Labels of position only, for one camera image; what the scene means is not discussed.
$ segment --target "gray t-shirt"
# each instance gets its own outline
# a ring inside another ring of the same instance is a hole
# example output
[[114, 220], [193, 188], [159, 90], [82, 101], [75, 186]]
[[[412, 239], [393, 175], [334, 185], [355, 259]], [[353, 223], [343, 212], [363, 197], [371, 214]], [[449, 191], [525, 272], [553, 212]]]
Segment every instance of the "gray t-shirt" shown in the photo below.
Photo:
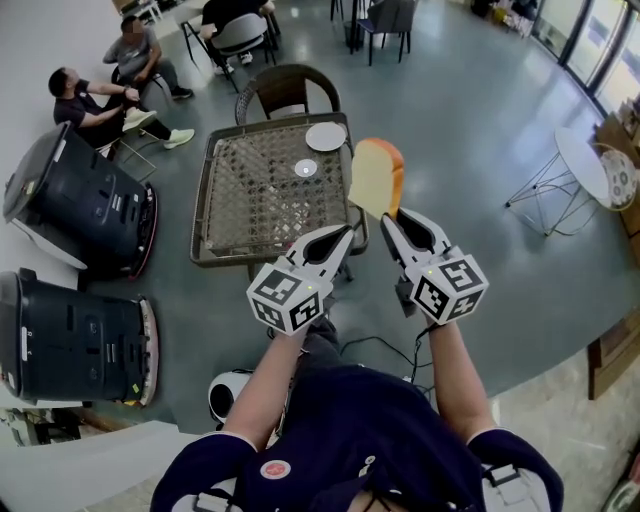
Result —
[[139, 45], [130, 46], [119, 37], [102, 60], [105, 64], [117, 62], [120, 76], [132, 79], [147, 65], [151, 47], [157, 42], [153, 29], [145, 28]]

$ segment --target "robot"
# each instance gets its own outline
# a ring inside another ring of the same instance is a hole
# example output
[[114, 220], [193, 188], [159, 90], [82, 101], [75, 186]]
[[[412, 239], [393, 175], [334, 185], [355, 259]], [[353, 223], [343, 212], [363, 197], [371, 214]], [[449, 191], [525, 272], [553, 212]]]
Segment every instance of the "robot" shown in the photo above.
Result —
[[489, 282], [473, 256], [452, 246], [440, 226], [399, 208], [395, 219], [383, 215], [380, 229], [391, 257], [402, 267], [396, 293], [407, 317], [417, 306], [444, 325], [476, 310]]
[[293, 336], [321, 316], [354, 237], [346, 224], [320, 228], [301, 236], [275, 264], [264, 265], [247, 290], [255, 317]]

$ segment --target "white sneaker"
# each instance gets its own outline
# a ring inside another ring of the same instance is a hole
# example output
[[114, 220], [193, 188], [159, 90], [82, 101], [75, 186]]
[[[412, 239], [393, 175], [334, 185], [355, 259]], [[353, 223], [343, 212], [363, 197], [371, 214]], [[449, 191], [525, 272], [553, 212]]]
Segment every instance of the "white sneaker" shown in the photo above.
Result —
[[127, 115], [124, 118], [124, 126], [122, 127], [123, 132], [128, 132], [129, 130], [133, 130], [135, 128], [144, 128], [149, 123], [151, 123], [158, 113], [155, 110], [150, 112], [143, 112], [138, 108], [130, 108], [127, 111]]
[[[227, 64], [227, 73], [231, 74], [235, 70], [231, 67], [231, 65]], [[220, 66], [214, 66], [213, 74], [216, 76], [224, 75], [224, 70]]]
[[243, 53], [242, 55], [240, 55], [240, 63], [243, 66], [248, 66], [252, 62], [253, 62], [253, 55], [251, 55], [251, 52]]
[[173, 149], [186, 144], [196, 134], [195, 130], [171, 130], [171, 137], [164, 143], [165, 149]]

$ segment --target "black hair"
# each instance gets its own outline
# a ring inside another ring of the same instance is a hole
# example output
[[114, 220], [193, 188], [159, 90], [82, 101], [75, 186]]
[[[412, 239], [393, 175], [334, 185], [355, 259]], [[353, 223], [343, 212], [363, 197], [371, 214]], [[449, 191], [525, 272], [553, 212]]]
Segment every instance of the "black hair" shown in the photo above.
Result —
[[133, 22], [136, 21], [138, 19], [137, 16], [127, 16], [125, 19], [122, 20], [122, 23], [120, 23], [120, 30], [122, 30], [123, 32], [128, 32], [129, 28], [131, 28], [131, 25], [133, 25]]
[[67, 88], [68, 78], [64, 68], [56, 69], [49, 78], [49, 92], [56, 98], [62, 96]]

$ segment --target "sitting person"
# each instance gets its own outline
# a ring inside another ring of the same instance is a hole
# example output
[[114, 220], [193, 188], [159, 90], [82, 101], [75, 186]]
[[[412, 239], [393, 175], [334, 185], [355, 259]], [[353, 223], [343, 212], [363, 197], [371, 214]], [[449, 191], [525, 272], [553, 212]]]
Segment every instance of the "sitting person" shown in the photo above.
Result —
[[174, 100], [190, 98], [191, 89], [178, 84], [176, 68], [162, 59], [162, 50], [151, 28], [144, 28], [135, 16], [128, 16], [120, 25], [122, 36], [107, 50], [102, 62], [118, 64], [118, 83], [142, 91], [153, 76], [159, 74], [171, 90]]
[[[211, 39], [216, 33], [222, 32], [227, 23], [245, 14], [255, 13], [266, 16], [275, 10], [275, 6], [269, 0], [209, 0], [202, 9], [202, 28], [200, 29], [200, 37], [209, 50], [211, 58], [216, 63], [213, 72], [216, 75], [224, 74], [222, 69], [227, 68], [228, 73], [233, 73], [233, 68], [223, 59], [218, 51], [211, 44]], [[241, 53], [239, 56], [243, 66], [253, 62], [251, 52]]]
[[[144, 127], [154, 137], [164, 140], [166, 149], [186, 144], [195, 134], [194, 130], [169, 130], [155, 119], [156, 112], [140, 110], [137, 90], [81, 80], [74, 69], [54, 71], [49, 78], [49, 91], [56, 98], [53, 109], [56, 124], [71, 121], [78, 134], [94, 148], [106, 146], [134, 128]], [[88, 93], [111, 97], [100, 107]]]

